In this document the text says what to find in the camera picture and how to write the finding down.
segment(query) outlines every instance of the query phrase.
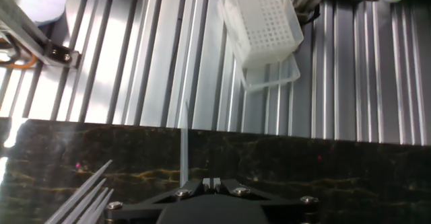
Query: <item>silver screw head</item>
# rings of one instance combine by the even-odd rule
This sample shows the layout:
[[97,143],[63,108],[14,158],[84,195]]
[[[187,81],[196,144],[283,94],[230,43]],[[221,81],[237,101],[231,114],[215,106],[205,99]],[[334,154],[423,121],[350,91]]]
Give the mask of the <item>silver screw head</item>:
[[106,206],[106,208],[110,210],[117,210],[117,209],[120,209],[121,207],[123,207],[123,203],[119,201],[111,202]]
[[191,194],[191,190],[179,189],[176,191],[176,195],[180,198],[187,197]]
[[316,203],[319,201],[318,198],[311,197],[311,196],[303,196],[301,197],[300,200],[306,204]]
[[236,196],[244,196],[244,195],[250,194],[250,190],[245,187],[238,187],[234,189],[232,193]]

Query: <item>metal frame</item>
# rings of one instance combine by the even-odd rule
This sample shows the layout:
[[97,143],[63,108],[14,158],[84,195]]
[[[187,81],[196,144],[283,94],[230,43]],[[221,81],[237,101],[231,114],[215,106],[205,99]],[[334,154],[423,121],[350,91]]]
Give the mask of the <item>metal frame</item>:
[[0,31],[11,34],[45,64],[75,68],[79,63],[77,51],[51,42],[13,0],[0,0]]

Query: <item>black marble countertop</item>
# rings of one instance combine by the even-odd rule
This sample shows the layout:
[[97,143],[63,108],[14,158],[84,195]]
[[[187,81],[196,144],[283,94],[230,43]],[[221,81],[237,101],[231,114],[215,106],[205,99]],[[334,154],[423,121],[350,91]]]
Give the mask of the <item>black marble countertop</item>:
[[[111,200],[179,186],[180,131],[0,118],[0,223],[43,223],[109,159]],[[431,148],[189,131],[190,179],[321,200],[322,223],[431,223]]]

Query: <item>orange cable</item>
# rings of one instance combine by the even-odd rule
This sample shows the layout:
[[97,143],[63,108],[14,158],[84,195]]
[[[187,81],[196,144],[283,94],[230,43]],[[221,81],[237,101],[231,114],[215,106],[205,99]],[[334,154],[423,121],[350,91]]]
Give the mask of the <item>orange cable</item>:
[[36,57],[36,55],[32,54],[32,59],[30,60],[30,62],[24,64],[24,65],[16,65],[16,64],[10,64],[10,65],[5,65],[6,67],[11,67],[14,69],[28,69],[31,66],[33,66],[36,62],[38,61],[38,58]]

